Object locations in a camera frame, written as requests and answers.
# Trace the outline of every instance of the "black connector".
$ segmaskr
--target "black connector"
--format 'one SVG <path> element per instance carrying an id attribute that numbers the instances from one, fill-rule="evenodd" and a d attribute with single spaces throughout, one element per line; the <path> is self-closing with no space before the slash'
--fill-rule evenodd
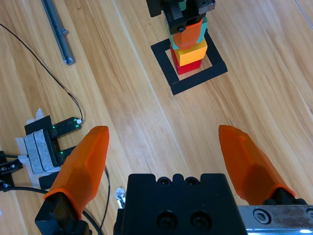
<path id="1" fill-rule="evenodd" d="M 75 131 L 77 129 L 80 129 L 80 128 L 81 128 L 80 119 L 78 119 L 76 117 L 71 117 L 69 119 L 61 121 L 61 122 L 49 127 L 48 131 L 50 133 L 51 139 L 56 139 L 60 136 L 63 136 L 65 134 L 68 134 L 68 133 Z"/>

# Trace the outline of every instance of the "orange block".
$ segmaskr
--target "orange block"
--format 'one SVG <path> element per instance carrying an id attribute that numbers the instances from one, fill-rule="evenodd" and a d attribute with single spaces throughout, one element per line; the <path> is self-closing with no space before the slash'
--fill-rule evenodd
<path id="1" fill-rule="evenodd" d="M 182 33 L 174 34 L 173 37 L 175 45 L 182 50 L 192 48 L 200 37 L 202 21 L 203 19 L 201 19 L 198 23 L 187 26 Z"/>
<path id="2" fill-rule="evenodd" d="M 206 50 L 207 50 L 207 44 L 206 44 L 206 41 L 203 40 L 202 42 L 195 44 L 191 49 L 175 50 L 175 55 L 179 62 L 179 65 L 184 66 L 192 62 L 202 60 L 205 57 Z"/>

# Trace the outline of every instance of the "hex bolt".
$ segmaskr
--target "hex bolt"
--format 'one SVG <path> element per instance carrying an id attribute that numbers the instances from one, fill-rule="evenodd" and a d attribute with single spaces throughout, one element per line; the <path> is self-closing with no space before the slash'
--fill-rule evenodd
<path id="1" fill-rule="evenodd" d="M 264 211 L 264 210 L 260 210 L 260 209 L 256 209 L 253 212 L 254 218 L 259 221 L 261 224 L 269 224 L 270 223 L 270 215 Z"/>
<path id="2" fill-rule="evenodd" d="M 310 217 L 310 218 L 312 218 L 313 219 L 313 209 L 308 209 L 307 210 L 307 214 L 308 214 L 308 216 Z"/>

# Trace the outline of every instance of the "stacked blocks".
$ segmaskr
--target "stacked blocks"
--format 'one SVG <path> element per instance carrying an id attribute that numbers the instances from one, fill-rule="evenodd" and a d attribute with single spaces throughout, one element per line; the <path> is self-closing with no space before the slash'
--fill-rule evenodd
<path id="1" fill-rule="evenodd" d="M 177 60 L 177 57 L 175 55 L 175 51 L 172 48 L 172 45 L 170 45 L 170 48 L 171 48 L 172 59 L 173 59 L 173 62 L 174 62 L 174 65 L 175 65 L 175 68 L 176 68 L 178 75 L 182 75 L 184 73 L 187 73 L 187 72 L 190 72 L 192 70 L 196 70 L 196 69 L 200 68 L 202 60 L 198 60 L 198 61 L 189 63 L 187 65 L 180 66 L 179 62 Z"/>
<path id="2" fill-rule="evenodd" d="M 207 50 L 207 44 L 204 40 L 204 33 L 207 28 L 206 17 L 198 23 L 188 25 L 182 33 L 171 35 L 167 22 L 166 28 L 177 74 L 181 75 L 200 68 Z"/>

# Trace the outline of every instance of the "black clamp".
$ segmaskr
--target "black clamp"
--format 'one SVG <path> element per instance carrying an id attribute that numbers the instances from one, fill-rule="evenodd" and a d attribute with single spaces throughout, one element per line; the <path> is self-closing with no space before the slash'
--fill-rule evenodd
<path id="1" fill-rule="evenodd" d="M 186 2 L 184 10 L 179 5 L 182 2 Z M 215 9 L 215 4 L 215 0 L 147 0 L 151 17 L 164 12 L 171 34 L 182 33 L 187 26 L 198 23 Z"/>
<path id="2" fill-rule="evenodd" d="M 16 158 L 17 156 L 4 155 L 0 151 L 0 188 L 13 187 L 14 182 L 11 174 L 23 168 L 20 160 L 16 159 L 8 162 L 6 157 Z"/>

